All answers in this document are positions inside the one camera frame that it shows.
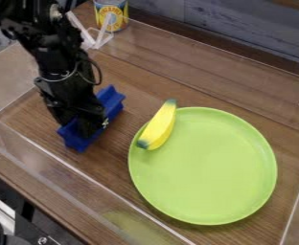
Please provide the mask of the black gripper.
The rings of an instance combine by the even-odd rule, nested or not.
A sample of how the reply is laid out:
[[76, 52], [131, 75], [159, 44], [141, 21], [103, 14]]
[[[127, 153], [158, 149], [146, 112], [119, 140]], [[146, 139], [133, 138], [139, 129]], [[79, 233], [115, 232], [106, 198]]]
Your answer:
[[54, 119], [67, 125], [76, 119], [82, 138], [88, 139], [103, 128], [104, 106], [95, 95], [99, 81], [92, 68], [75, 68], [64, 73], [40, 72], [35, 79]]

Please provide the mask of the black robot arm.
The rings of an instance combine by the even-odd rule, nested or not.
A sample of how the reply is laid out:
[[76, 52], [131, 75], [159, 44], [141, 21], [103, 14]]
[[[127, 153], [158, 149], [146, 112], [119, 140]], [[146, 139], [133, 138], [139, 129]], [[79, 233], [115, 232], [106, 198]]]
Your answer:
[[104, 75], [58, 0], [0, 0], [0, 31], [38, 62], [35, 85], [54, 119], [63, 126], [76, 123], [79, 135], [91, 137], [106, 120], [95, 95]]

